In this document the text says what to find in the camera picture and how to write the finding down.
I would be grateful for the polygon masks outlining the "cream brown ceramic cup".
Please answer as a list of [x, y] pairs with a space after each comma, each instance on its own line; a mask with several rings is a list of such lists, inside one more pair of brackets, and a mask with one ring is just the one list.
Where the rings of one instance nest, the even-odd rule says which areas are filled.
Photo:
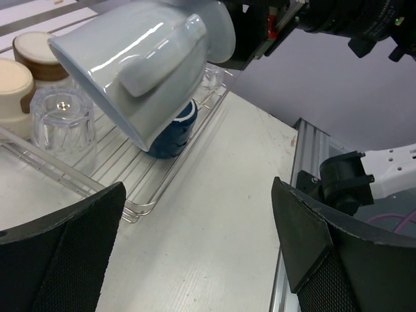
[[48, 40], [52, 37], [48, 32], [31, 31], [17, 35], [12, 41], [15, 60], [26, 66], [37, 81], [57, 82], [69, 77], [49, 47]]

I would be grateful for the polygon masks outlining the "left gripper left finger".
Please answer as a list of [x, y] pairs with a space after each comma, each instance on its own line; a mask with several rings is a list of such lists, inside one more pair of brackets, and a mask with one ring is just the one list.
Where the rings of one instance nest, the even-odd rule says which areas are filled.
[[117, 182], [1, 231], [2, 311], [95, 311], [124, 211]]

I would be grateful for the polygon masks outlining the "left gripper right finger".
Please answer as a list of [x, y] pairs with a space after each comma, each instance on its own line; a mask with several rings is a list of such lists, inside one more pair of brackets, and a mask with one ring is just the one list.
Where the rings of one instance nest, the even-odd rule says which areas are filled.
[[415, 239], [330, 207], [323, 212], [340, 268], [304, 295], [302, 311], [414, 311]]

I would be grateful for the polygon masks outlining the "light blue mug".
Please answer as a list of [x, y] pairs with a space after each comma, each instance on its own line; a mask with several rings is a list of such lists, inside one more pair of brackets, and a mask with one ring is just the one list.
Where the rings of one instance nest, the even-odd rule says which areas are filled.
[[48, 41], [63, 68], [140, 149], [187, 106], [208, 62], [235, 51], [220, 1], [135, 1]]

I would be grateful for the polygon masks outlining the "clear plastic cup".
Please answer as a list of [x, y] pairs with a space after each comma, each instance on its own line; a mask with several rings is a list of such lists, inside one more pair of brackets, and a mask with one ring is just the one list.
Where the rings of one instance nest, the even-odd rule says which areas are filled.
[[203, 79], [199, 85], [202, 90], [212, 91], [219, 88], [224, 81], [225, 69], [207, 63]]
[[35, 146], [84, 173], [92, 171], [97, 153], [94, 104], [81, 89], [38, 89], [30, 111]]

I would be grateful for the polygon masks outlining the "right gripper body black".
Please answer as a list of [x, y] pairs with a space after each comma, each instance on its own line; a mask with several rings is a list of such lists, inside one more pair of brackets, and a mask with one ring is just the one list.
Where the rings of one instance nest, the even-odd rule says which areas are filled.
[[224, 63], [245, 70], [254, 59], [270, 56], [295, 29], [349, 39], [348, 47], [363, 58], [392, 38], [389, 59], [415, 56], [414, 0], [225, 1], [236, 33], [233, 56]]

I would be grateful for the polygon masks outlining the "dark blue mug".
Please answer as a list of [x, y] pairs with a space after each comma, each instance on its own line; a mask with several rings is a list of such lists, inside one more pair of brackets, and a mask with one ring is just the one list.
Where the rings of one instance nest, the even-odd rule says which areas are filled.
[[185, 149], [197, 117], [198, 108], [192, 99], [185, 109], [154, 140], [151, 148], [146, 153], [156, 159], [177, 157]]

